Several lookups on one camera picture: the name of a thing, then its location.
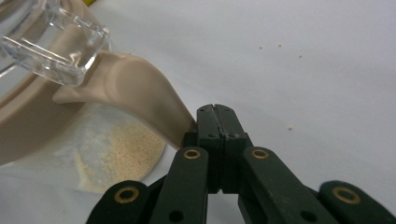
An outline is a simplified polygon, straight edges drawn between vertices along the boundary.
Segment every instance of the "beige scoop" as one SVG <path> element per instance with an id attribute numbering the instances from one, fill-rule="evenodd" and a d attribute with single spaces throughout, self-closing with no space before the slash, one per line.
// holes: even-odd
<path id="1" fill-rule="evenodd" d="M 91 102 L 114 106 L 134 116 L 175 149 L 195 120 L 166 77 L 146 60 L 101 51 L 79 87 L 62 86 L 58 104 Z"/>

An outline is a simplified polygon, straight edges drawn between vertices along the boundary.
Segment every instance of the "transparent container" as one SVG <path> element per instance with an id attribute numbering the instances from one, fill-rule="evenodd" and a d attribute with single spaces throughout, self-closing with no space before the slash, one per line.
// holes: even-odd
<path id="1" fill-rule="evenodd" d="M 70 86 L 82 83 L 108 42 L 106 27 L 65 10 L 59 0 L 4 0 L 0 36 L 0 76 L 15 63 Z"/>

